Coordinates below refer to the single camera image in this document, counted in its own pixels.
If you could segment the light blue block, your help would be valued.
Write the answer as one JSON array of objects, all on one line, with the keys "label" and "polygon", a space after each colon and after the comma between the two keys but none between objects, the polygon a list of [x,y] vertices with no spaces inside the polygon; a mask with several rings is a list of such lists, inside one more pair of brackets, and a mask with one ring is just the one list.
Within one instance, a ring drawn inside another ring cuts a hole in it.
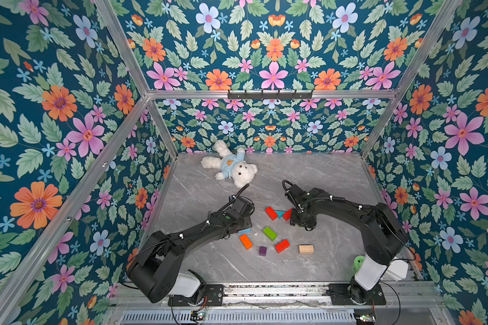
[{"label": "light blue block", "polygon": [[241,231],[239,231],[239,232],[238,232],[238,234],[241,236],[241,235],[243,235],[243,234],[248,234],[248,233],[250,233],[251,231],[252,231],[252,229],[251,229],[251,228],[248,228],[248,229],[245,229],[245,230],[241,230]]}]

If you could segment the natural wood block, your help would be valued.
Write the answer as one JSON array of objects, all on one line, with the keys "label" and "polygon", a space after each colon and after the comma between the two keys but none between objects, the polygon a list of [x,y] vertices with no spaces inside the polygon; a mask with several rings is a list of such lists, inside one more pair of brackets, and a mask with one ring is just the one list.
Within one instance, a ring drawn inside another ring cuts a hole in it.
[{"label": "natural wood block", "polygon": [[301,255],[311,255],[314,253],[313,245],[299,245],[299,254]]}]

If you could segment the green block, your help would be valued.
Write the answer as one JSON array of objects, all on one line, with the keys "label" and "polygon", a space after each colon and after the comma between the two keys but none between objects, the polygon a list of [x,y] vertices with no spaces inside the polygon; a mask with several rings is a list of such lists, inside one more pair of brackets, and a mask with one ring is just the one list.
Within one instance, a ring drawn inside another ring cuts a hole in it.
[{"label": "green block", "polygon": [[277,233],[274,232],[271,228],[265,227],[263,230],[263,234],[270,240],[274,241],[277,238]]}]

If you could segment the teal triangle block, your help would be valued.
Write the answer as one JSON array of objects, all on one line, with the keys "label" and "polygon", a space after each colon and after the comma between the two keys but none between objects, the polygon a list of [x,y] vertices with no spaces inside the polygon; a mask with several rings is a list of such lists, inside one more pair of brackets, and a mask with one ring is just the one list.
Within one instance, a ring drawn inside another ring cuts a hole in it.
[{"label": "teal triangle block", "polygon": [[277,218],[281,219],[283,217],[285,211],[275,211],[275,213],[277,214]]}]

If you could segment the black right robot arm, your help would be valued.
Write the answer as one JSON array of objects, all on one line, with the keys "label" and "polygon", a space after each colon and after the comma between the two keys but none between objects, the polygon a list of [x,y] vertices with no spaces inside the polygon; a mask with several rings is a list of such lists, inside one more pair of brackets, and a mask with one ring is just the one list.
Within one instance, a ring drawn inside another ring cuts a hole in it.
[{"label": "black right robot arm", "polygon": [[351,278],[348,292],[342,296],[357,305],[370,302],[374,288],[408,243],[408,237],[392,209],[385,203],[355,203],[319,188],[304,191],[287,180],[282,181],[282,186],[286,199],[294,206],[290,218],[292,226],[312,231],[317,226],[317,217],[326,215],[360,231],[364,260]]}]

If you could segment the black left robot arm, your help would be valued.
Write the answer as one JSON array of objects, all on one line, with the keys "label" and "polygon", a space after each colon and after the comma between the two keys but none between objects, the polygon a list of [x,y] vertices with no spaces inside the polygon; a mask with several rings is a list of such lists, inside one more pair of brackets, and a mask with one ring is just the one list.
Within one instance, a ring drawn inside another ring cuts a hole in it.
[{"label": "black left robot arm", "polygon": [[207,214],[206,220],[186,230],[154,232],[128,263],[127,277],[152,303],[179,296],[198,305],[206,299],[206,281],[193,270],[180,271],[185,258],[214,241],[252,227],[252,200],[242,195],[244,185],[228,203]]}]

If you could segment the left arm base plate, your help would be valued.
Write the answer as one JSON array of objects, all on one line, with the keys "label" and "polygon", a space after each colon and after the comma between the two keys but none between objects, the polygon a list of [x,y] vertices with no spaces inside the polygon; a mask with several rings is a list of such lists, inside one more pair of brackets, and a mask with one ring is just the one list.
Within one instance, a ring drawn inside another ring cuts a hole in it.
[{"label": "left arm base plate", "polygon": [[191,296],[172,295],[169,298],[169,307],[220,307],[224,297],[223,284],[202,284]]}]

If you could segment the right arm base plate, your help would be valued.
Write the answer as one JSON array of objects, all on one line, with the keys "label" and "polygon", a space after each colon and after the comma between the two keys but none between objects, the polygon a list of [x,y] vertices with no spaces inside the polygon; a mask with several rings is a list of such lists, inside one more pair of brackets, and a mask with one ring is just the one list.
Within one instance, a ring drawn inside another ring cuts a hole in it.
[{"label": "right arm base plate", "polygon": [[386,298],[382,287],[379,284],[370,291],[366,291],[364,288],[356,284],[352,286],[345,283],[329,284],[326,293],[330,296],[332,304],[335,306],[386,305]]}]

